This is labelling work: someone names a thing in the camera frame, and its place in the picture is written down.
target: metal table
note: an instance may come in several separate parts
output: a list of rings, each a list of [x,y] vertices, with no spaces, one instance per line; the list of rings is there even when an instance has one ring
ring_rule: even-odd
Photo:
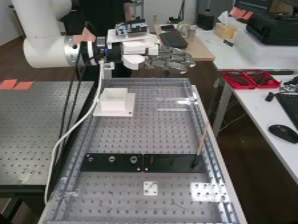
[[[80,170],[90,153],[195,154],[208,120],[188,79],[112,79],[104,87],[136,93],[135,115],[86,120],[40,223],[247,223],[211,127],[204,173]],[[158,182],[156,196],[146,181]]]
[[[35,82],[27,91],[0,91],[0,197],[43,196],[68,85],[68,82]],[[92,85],[92,82],[82,84],[74,121]]]

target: small metal plate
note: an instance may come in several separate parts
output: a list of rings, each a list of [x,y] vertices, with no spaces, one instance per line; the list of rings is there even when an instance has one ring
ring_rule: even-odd
[[[146,181],[144,182],[144,195],[146,196],[158,196],[159,195],[158,181]]]
[[[144,171],[150,173],[205,173],[201,156],[192,168],[195,155],[147,154],[144,155]]]
[[[84,172],[142,172],[142,154],[87,153],[82,165]]]

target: wire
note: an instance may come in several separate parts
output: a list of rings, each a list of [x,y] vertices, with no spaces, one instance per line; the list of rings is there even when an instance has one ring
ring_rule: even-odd
[[[186,0],[183,0],[182,8],[180,8],[180,15],[179,18],[184,20],[184,9],[186,9]]]
[[[229,122],[221,129],[220,131],[223,131],[224,129],[227,129],[236,121],[239,121],[243,117],[245,117],[248,114],[243,114],[239,118],[236,118],[232,122]]]
[[[46,185],[46,192],[44,192],[44,203],[46,204],[48,202],[50,183],[51,183],[51,176],[52,176],[52,171],[54,171],[54,166],[55,166],[55,158],[56,158],[59,146],[60,146],[62,142],[64,141],[64,139],[68,137],[68,135],[72,133],[72,131],[78,128],[78,126],[87,119],[87,117],[90,116],[90,114],[92,113],[92,111],[94,111],[94,109],[96,107],[96,104],[99,102],[99,97],[100,97],[100,91],[102,91],[103,76],[104,76],[104,61],[102,60],[100,61],[100,80],[99,80],[99,87],[98,87],[96,96],[94,98],[92,106],[91,106],[88,112],[86,113],[86,115],[83,116],[83,118],[78,121],[78,123],[67,131],[67,133],[64,134],[64,136],[59,139],[59,141],[56,142],[55,147],[54,147],[54,151],[52,151],[52,161],[51,161],[51,165],[50,165],[50,173],[48,173],[48,179],[47,179],[47,185]]]
[[[76,77],[76,75],[79,75],[78,65],[79,65],[80,55],[82,55],[82,48],[79,49],[79,54],[78,54],[78,58],[76,58],[76,65],[75,65],[75,72],[74,72],[72,80],[71,80],[70,87],[68,87],[67,100],[66,100],[66,103],[64,103],[62,126],[60,126],[60,132],[59,132],[59,139],[62,138],[63,131],[64,131],[66,116],[67,116],[68,103],[70,103],[70,98],[71,98],[71,93],[72,93],[72,86],[74,86],[74,82],[75,82],[75,77]]]
[[[72,104],[72,110],[71,110],[71,115],[70,115],[70,119],[68,119],[68,126],[67,126],[67,130],[70,130],[70,127],[71,127],[71,123],[72,123],[72,117],[74,117],[74,111],[75,111],[75,108],[76,108],[76,104],[78,104],[78,96],[79,96],[79,92],[80,92],[80,88],[82,88],[82,80],[83,80],[83,75],[86,73],[86,69],[87,67],[84,66],[83,69],[82,69],[82,72],[79,74],[79,84],[78,84],[78,90],[76,90],[76,94],[75,94],[75,99],[74,99],[74,104]],[[64,142],[63,142],[63,148],[67,144],[67,139],[64,139]]]

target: white desk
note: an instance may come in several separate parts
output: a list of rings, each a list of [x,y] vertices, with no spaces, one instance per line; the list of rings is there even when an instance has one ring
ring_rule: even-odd
[[[279,81],[288,81],[293,76],[275,76]],[[298,145],[287,142],[276,137],[268,130],[275,124],[283,124],[296,129],[296,126],[288,117],[288,114],[280,105],[279,100],[275,98],[272,102],[267,102],[265,98],[269,92],[277,93],[279,89],[255,89],[255,90],[236,90],[232,89],[229,84],[225,84],[224,89],[227,93],[235,93],[243,107],[247,110],[256,126],[259,127],[273,151],[281,159],[293,179],[298,183]]]
[[[289,66],[257,66],[243,56],[236,47],[231,47],[224,43],[224,40],[215,34],[215,31],[205,31],[197,29],[197,37],[208,47],[209,51],[215,55],[213,61],[217,70],[245,70],[245,69],[263,69],[263,70],[297,70],[298,65],[293,68]]]
[[[235,25],[237,25],[240,29],[247,29],[245,25],[237,23],[237,21]],[[277,67],[275,65],[271,67],[256,66],[241,55],[236,47],[231,47],[224,43],[224,40],[215,34],[213,30],[204,31],[203,29],[197,29],[197,37],[208,47],[212,54],[216,56],[216,60],[213,61],[213,63],[219,71],[232,69],[297,70],[298,68],[298,64],[297,67],[292,68],[289,66]],[[295,78],[295,76],[275,76],[275,78],[279,80],[291,80],[292,78]],[[233,92],[252,120],[255,121],[255,124],[259,127],[267,141],[269,142],[272,149],[277,153],[279,158],[281,159],[287,169],[289,170],[293,179],[298,183],[298,162],[297,162],[298,145],[288,143],[287,141],[272,135],[271,132],[268,131],[269,126],[275,124],[284,124],[292,127],[293,130],[296,130],[296,127],[277,99],[275,99],[273,102],[271,103],[265,101],[265,97],[271,91],[277,92],[279,90],[277,89],[235,90],[225,82],[217,115],[213,123],[213,132],[215,135],[217,136]]]

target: computer mouse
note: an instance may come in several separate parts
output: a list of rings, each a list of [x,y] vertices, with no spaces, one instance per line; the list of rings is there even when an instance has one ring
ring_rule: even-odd
[[[288,142],[298,143],[298,134],[297,132],[289,128],[285,125],[277,124],[269,127],[269,131],[272,134],[275,134],[277,137],[284,139]]]

